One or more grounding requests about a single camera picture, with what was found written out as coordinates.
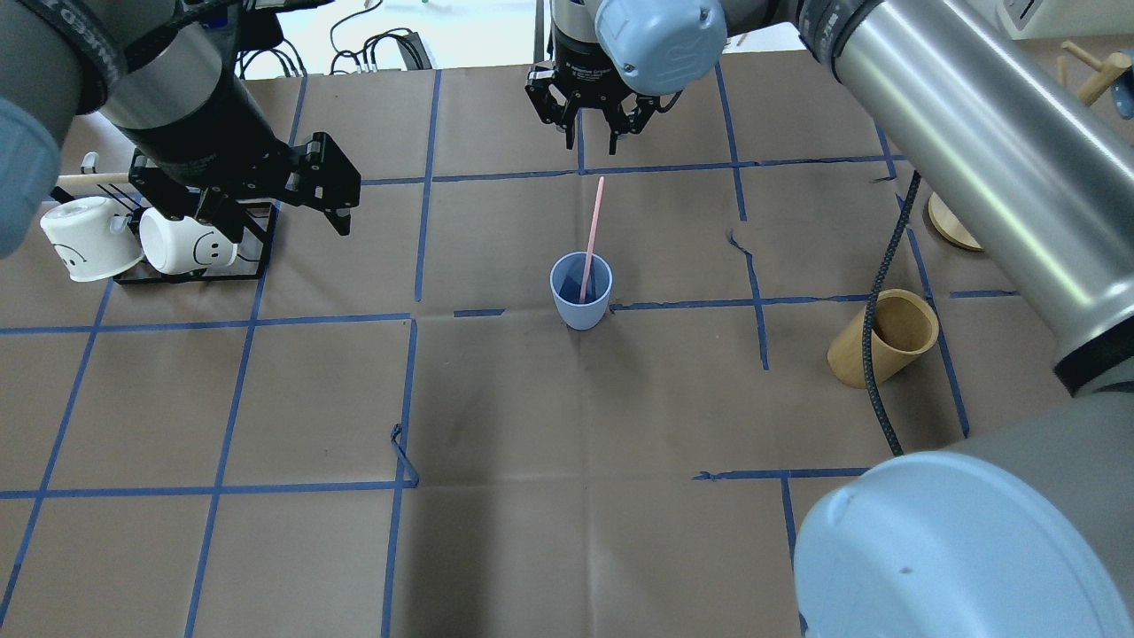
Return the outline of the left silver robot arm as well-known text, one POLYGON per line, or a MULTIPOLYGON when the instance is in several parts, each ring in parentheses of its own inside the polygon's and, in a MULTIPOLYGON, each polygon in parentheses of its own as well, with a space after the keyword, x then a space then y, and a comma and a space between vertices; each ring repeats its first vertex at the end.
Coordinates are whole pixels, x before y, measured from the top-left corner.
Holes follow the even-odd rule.
POLYGON ((361 175, 324 133, 276 137, 237 77, 255 1, 1 5, 3 255, 20 247, 61 173, 74 117, 102 113, 136 146, 128 179, 159 214, 240 243, 251 199, 320 211, 352 231, 361 175))

